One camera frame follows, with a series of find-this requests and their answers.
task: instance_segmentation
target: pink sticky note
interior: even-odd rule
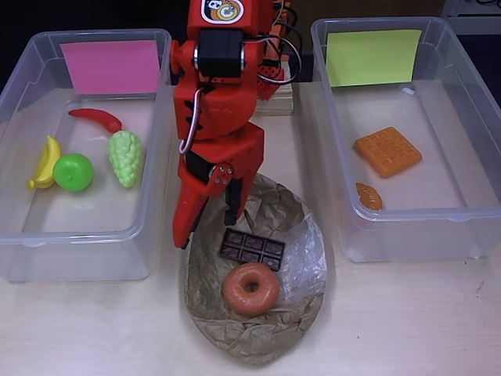
[[[77,94],[156,92],[160,77],[155,41],[60,45]]]

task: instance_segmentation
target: crumpled paper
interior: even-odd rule
[[[209,200],[193,236],[185,302],[200,332],[214,346],[250,364],[264,364],[292,348],[310,328],[326,286],[323,236],[302,201],[284,186],[258,175],[236,230],[286,243],[279,300],[267,313],[234,313],[222,284],[239,264],[218,255],[225,232],[224,197]]]

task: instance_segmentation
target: toy red chili pepper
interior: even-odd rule
[[[95,108],[79,108],[71,110],[68,114],[77,118],[93,120],[101,124],[108,132],[115,133],[122,130],[122,122],[109,112]]]

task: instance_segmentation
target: toy apple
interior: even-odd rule
[[[63,155],[52,170],[57,185],[64,190],[79,192],[89,186],[94,178],[92,162],[81,154]]]

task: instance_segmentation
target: clear plastic container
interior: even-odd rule
[[[154,40],[157,93],[76,95],[62,43]],[[0,275],[7,280],[138,280],[147,277],[164,236],[164,197],[174,110],[162,30],[42,33],[28,43],[0,97]],[[131,189],[107,157],[109,133],[71,117],[79,107],[107,110],[143,144],[143,170]],[[91,186],[27,191],[47,135],[63,153],[81,153],[95,169]]]
[[[394,29],[422,30],[412,83],[330,87],[329,33]],[[318,20],[312,37],[319,107],[312,116],[347,256],[361,262],[487,255],[501,241],[501,111],[451,27],[429,17]],[[352,146],[389,126],[423,160],[382,179]],[[356,183],[374,187],[384,209],[364,207]]]

